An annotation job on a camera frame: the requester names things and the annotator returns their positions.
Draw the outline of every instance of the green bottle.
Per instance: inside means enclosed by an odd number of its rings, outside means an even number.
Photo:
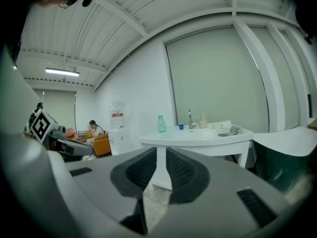
[[[158,116],[158,131],[166,132],[166,123],[163,119],[163,116]]]

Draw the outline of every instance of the white ceiling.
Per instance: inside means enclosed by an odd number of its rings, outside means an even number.
[[[138,44],[171,25],[211,13],[252,12],[296,23],[291,0],[94,0],[88,7],[81,3],[66,10],[31,8],[17,61],[27,80],[96,89]],[[47,74],[46,67],[76,70],[80,76]]]

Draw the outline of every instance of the long dark hair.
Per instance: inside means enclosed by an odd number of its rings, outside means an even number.
[[[91,121],[89,122],[89,124],[92,124],[92,125],[95,125],[95,126],[99,127],[99,128],[105,133],[104,129],[101,128],[98,124],[96,124],[96,121],[95,121],[95,120],[91,120]]]

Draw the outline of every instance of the ceiling light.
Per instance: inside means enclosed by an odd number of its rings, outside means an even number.
[[[68,75],[68,76],[79,77],[79,72],[69,71],[69,70],[64,70],[64,69],[51,69],[51,68],[46,68],[45,71],[46,71],[47,73],[54,73],[54,74],[62,74],[62,75]]]

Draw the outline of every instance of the small bottle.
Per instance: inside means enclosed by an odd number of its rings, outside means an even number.
[[[202,115],[202,119],[200,121],[200,129],[206,129],[207,128],[207,120],[206,120],[206,117],[205,117],[205,113],[203,113]]]
[[[163,116],[158,116],[158,131],[166,132],[166,123],[163,119]]]

